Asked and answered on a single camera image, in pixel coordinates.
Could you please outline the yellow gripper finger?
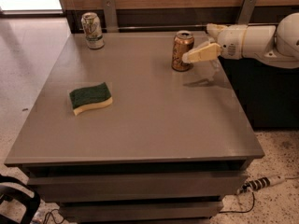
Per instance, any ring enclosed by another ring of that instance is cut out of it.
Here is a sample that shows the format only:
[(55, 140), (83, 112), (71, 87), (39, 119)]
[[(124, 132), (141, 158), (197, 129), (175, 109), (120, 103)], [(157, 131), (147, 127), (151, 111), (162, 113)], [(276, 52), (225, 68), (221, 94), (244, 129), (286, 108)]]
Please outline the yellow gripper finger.
[(220, 32), (226, 28), (226, 25), (220, 25), (215, 23), (208, 23), (206, 25), (206, 31), (208, 35), (213, 37), (214, 39), (216, 39), (219, 36)]
[(217, 43), (204, 42), (197, 48), (191, 49), (182, 55), (184, 63), (198, 63), (212, 61), (221, 55), (221, 46)]

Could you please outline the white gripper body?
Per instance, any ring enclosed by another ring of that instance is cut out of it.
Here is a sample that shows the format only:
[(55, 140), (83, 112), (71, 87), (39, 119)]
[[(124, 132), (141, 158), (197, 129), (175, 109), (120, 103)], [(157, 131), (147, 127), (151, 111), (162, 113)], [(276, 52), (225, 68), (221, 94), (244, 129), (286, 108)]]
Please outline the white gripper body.
[(247, 25), (231, 25), (221, 30), (217, 43), (221, 46), (221, 57), (239, 60), (242, 58), (242, 47)]

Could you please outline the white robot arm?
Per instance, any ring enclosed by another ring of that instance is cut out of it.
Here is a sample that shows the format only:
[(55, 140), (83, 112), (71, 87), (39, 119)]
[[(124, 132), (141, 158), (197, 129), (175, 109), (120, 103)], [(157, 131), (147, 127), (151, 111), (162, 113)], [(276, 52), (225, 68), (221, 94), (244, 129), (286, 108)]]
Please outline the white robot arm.
[(299, 14), (293, 13), (276, 25), (230, 26), (209, 23), (209, 40), (182, 55), (185, 63), (254, 59), (285, 69), (299, 67)]

